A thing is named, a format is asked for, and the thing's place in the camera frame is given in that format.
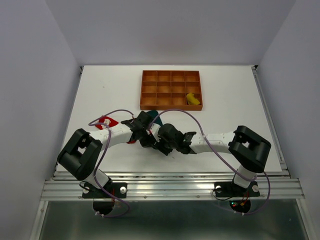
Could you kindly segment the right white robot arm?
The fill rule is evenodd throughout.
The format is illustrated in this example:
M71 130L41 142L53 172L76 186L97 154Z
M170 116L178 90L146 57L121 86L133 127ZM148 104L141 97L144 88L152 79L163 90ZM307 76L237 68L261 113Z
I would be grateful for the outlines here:
M219 134L203 134L177 130L172 124L162 126L154 123L149 133L157 144L170 153L172 150L184 155L221 153L232 155L240 164L230 182L231 192L242 195L248 190L256 174L263 173L271 150L271 143L250 128L240 125L235 131Z

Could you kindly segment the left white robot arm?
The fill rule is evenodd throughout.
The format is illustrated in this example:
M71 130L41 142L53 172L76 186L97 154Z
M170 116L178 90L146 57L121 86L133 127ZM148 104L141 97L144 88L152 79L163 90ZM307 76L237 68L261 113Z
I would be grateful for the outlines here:
M114 126L105 125L100 130L79 128L62 148L57 162L78 181L92 185L100 197L106 197L111 193L112 180L99 169L106 151L118 144L137 141L147 148L153 147L157 141L147 127L157 115L156 110L141 111L137 117Z

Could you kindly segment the yellow bear sock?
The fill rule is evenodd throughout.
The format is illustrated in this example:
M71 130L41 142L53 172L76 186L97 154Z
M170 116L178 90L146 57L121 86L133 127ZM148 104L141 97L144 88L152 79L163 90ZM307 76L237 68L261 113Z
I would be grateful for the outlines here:
M186 101L188 105L198 106L201 102L195 97L195 94L190 92L186 95Z

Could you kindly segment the teal sock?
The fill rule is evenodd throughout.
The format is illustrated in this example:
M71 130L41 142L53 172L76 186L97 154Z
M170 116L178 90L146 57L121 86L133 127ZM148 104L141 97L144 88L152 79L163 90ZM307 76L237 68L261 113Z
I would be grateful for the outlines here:
M161 117L158 116L159 112L157 110L149 110L146 112L149 116L152 117L152 121L150 122L150 125L152 126L153 124L159 125L160 127L163 126L163 122L161 120Z

